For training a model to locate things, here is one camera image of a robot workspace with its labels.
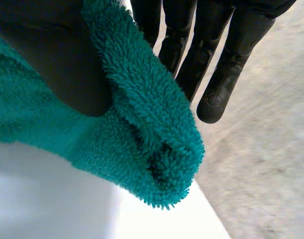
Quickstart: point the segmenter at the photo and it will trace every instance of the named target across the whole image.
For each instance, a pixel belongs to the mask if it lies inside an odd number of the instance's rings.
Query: gloved hand
[[[197,7],[192,45],[176,77],[189,101],[193,100],[232,16],[224,50],[197,108],[202,121],[215,123],[222,117],[253,48],[270,30],[275,18],[295,1],[163,0],[167,29],[159,59],[174,77]],[[153,47],[159,33],[161,0],[131,0],[131,4],[134,20]]]
[[[62,102],[97,117],[112,97],[82,5],[83,0],[0,0],[0,36]]]

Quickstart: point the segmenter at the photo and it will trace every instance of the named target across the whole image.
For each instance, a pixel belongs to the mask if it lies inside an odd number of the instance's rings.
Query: fabric fold
[[[0,141],[59,154],[169,208],[188,194],[204,155],[189,103],[124,7],[86,0],[82,14],[112,85],[112,108],[91,118],[64,105],[0,39]]]

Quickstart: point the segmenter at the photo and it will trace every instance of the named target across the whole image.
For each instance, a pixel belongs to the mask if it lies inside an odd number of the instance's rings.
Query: glove finger
[[[173,76],[176,75],[188,41],[196,2],[196,0],[163,1],[167,29],[159,59]]]
[[[131,0],[133,18],[145,40],[154,47],[160,28],[161,0]]]
[[[194,36],[176,82],[191,102],[229,22],[234,7],[210,0],[198,0]]]
[[[32,19],[18,14],[10,21],[0,20],[0,36],[25,58],[62,102],[85,115],[101,116],[111,105],[111,90],[88,29],[76,17],[59,23],[40,18],[42,24],[31,25],[30,21],[14,22]]]

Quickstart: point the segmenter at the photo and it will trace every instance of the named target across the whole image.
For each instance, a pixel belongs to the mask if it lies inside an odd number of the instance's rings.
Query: concrete floor
[[[198,125],[207,154],[197,181],[231,237],[304,239],[304,0],[256,46],[222,119]]]

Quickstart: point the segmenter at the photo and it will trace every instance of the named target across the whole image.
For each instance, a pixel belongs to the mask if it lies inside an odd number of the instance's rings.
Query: teal fleece cloth
[[[86,1],[82,14],[112,85],[113,106],[99,118],[66,106],[0,39],[0,141],[60,155],[148,205],[169,209],[188,194],[204,155],[189,102],[124,7]]]

